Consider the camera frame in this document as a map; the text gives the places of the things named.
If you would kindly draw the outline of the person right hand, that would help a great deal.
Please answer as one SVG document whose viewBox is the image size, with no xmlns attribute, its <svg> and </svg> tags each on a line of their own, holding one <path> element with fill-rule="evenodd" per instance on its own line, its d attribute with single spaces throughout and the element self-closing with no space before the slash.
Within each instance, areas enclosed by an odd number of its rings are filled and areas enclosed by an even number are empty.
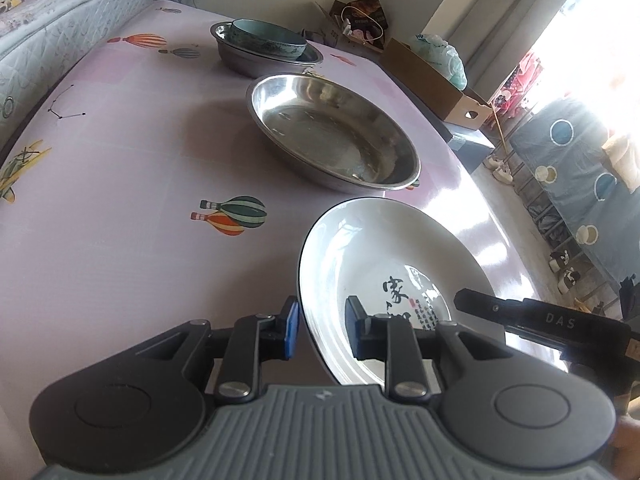
<svg viewBox="0 0 640 480">
<path fill-rule="evenodd" d="M 617 419 L 610 445 L 616 450 L 636 452 L 640 443 L 640 422 L 630 415 L 622 415 Z"/>
</svg>

